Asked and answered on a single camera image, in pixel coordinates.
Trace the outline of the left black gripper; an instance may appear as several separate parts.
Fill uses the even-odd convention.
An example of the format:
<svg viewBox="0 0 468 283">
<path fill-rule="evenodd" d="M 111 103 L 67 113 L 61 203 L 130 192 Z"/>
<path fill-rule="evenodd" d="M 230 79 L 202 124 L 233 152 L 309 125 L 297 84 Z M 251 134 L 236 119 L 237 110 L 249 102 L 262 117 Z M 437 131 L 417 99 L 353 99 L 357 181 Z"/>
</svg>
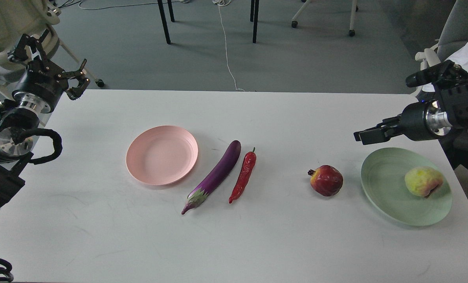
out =
<svg viewBox="0 0 468 283">
<path fill-rule="evenodd" d="M 84 67 L 88 62 L 83 59 L 78 70 L 66 72 L 63 68 L 50 68 L 50 59 L 43 48 L 43 42 L 49 34 L 45 30 L 39 38 L 22 34 L 16 45 L 7 53 L 10 71 L 24 69 L 29 63 L 38 63 L 40 70 L 25 69 L 12 92 L 16 101 L 22 100 L 25 94 L 30 94 L 45 102 L 42 113 L 48 114 L 55 110 L 60 97 L 66 93 L 72 101 L 80 98 L 90 84 Z M 76 86 L 69 86 L 70 80 L 76 80 Z"/>
</svg>

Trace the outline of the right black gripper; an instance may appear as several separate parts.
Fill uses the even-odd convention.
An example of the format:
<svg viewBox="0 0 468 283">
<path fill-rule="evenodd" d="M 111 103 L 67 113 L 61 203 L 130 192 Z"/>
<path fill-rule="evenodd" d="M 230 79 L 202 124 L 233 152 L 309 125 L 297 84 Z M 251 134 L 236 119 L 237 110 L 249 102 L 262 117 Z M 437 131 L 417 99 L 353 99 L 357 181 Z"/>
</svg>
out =
<svg viewBox="0 0 468 283">
<path fill-rule="evenodd" d="M 440 140 L 443 136 L 434 132 L 426 121 L 429 114 L 436 114 L 439 109 L 431 102 L 409 104 L 401 115 L 383 119 L 375 127 L 354 132 L 354 139 L 363 145 L 386 143 L 401 134 L 414 141 Z"/>
</svg>

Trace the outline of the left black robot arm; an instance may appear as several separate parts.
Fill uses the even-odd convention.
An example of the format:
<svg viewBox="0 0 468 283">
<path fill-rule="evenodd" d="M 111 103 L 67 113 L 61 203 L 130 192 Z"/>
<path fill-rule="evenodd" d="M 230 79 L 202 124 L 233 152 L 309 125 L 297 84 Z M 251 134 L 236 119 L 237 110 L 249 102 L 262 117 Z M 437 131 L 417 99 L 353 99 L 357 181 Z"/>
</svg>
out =
<svg viewBox="0 0 468 283">
<path fill-rule="evenodd" d="M 52 113 L 63 94 L 80 98 L 90 84 L 86 59 L 70 72 L 51 61 L 43 48 L 48 34 L 22 34 L 8 54 L 10 62 L 23 63 L 25 69 L 11 99 L 0 99 L 0 208 L 24 187 L 20 174 L 26 165 L 48 163 L 62 152 L 60 134 L 41 128 L 40 115 Z"/>
</svg>

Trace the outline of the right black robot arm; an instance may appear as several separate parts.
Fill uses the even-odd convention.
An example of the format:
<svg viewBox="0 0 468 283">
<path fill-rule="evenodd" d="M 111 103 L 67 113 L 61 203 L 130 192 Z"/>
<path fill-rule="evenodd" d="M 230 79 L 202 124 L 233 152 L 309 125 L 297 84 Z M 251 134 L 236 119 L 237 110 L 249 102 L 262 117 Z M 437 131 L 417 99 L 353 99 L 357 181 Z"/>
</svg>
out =
<svg viewBox="0 0 468 283">
<path fill-rule="evenodd" d="M 431 84 L 434 92 L 409 104 L 401 114 L 355 132 L 355 140 L 364 145 L 385 143 L 396 136 L 414 141 L 440 140 L 450 165 L 468 169 L 468 72 L 446 60 L 409 75 L 405 84 Z"/>
</svg>

